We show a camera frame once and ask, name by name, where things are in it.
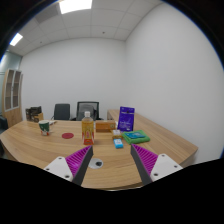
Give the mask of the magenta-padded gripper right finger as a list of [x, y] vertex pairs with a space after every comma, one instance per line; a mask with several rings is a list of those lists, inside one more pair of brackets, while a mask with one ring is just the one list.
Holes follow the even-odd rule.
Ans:
[[168, 155], [156, 155], [136, 144], [131, 145], [131, 155], [135, 161], [143, 185], [148, 185], [182, 169]]

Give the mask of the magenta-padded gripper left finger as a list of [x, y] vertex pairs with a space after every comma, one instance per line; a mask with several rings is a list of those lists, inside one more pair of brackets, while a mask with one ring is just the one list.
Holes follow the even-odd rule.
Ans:
[[67, 157], [57, 157], [44, 170], [80, 186], [92, 156], [93, 147], [87, 146]]

